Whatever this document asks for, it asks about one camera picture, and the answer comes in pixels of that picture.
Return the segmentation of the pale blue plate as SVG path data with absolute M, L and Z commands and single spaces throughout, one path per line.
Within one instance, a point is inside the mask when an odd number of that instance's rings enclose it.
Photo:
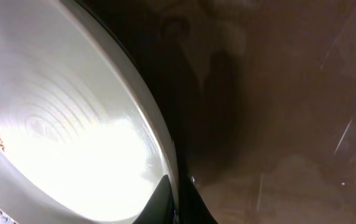
M 0 210 L 133 223 L 176 152 L 136 64 L 82 1 L 0 1 Z

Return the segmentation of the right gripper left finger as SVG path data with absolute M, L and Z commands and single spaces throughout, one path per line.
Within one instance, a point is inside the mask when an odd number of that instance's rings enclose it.
M 171 183 L 168 176 L 164 175 L 133 224 L 174 224 L 175 219 Z

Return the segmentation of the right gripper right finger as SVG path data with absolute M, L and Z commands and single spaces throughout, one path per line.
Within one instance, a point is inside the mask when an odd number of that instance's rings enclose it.
M 179 221 L 182 224 L 217 224 L 188 177 L 179 182 Z

